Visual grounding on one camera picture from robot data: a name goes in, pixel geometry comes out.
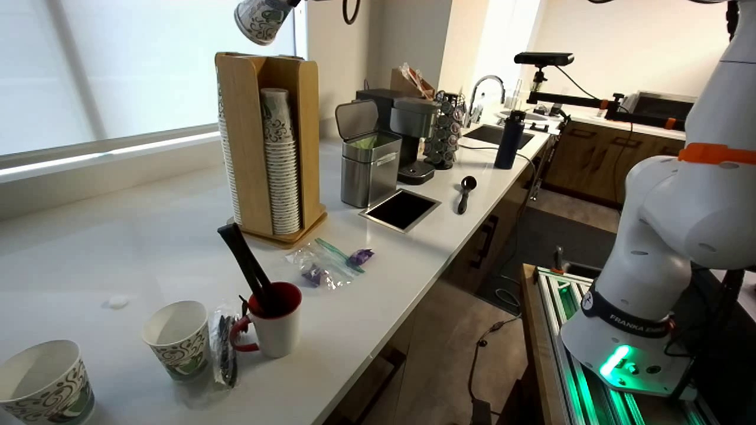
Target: cabinet door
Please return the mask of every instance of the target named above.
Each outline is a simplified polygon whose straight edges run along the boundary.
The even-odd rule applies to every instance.
[[[491,282],[496,268],[502,266],[504,248],[510,233],[515,230],[520,207],[527,191],[515,185],[491,211],[491,216],[480,224],[470,241],[462,248],[454,263],[445,273],[445,282],[456,289],[478,294],[480,286]]]
[[[643,159],[643,139],[631,133],[605,133],[602,136],[605,157],[591,168],[589,196],[622,207],[625,202],[625,179],[628,171]]]
[[[647,157],[679,157],[683,146],[683,139],[645,137],[643,150]]]
[[[546,185],[572,195],[587,191],[593,164],[605,153],[599,127],[572,124],[559,139]]]

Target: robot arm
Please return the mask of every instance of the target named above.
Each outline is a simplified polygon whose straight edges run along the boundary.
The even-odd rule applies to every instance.
[[[627,178],[618,241],[581,312],[560,339],[618,390],[666,397],[691,367],[669,357],[666,316],[691,285],[691,263],[756,266],[756,4],[686,124],[679,159],[656,157]]]

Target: stacked paper cups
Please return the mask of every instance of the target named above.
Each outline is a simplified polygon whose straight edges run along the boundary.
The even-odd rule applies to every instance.
[[[300,233],[299,153],[292,130],[288,92],[281,87],[261,90],[267,185],[275,235]]]

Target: wooden cabinet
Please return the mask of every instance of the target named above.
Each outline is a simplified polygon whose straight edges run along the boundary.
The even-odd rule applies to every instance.
[[[625,203],[628,171],[651,157],[677,157],[683,139],[572,122],[559,139],[543,185],[605,207]]]
[[[520,175],[520,179],[509,190],[489,218],[478,228],[470,241],[462,248],[454,263],[445,273],[445,282],[454,285],[468,294],[478,294],[480,286],[491,282],[496,268],[502,266],[504,248],[510,233],[518,224],[520,209],[530,196],[530,188],[539,185],[541,164],[548,150],[543,150]]]

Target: white mug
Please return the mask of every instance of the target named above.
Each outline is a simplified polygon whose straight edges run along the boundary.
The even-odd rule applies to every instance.
[[[276,301],[283,305],[283,312],[276,316],[266,316],[257,310],[257,301],[250,297],[249,302],[249,316],[241,316],[231,327],[231,340],[239,352],[262,352],[266,357],[287,357],[300,335],[300,305],[302,305],[302,294],[294,285],[276,282],[273,285],[273,290],[276,294]],[[249,327],[256,327],[257,344],[256,346],[241,346],[239,333],[249,332]]]

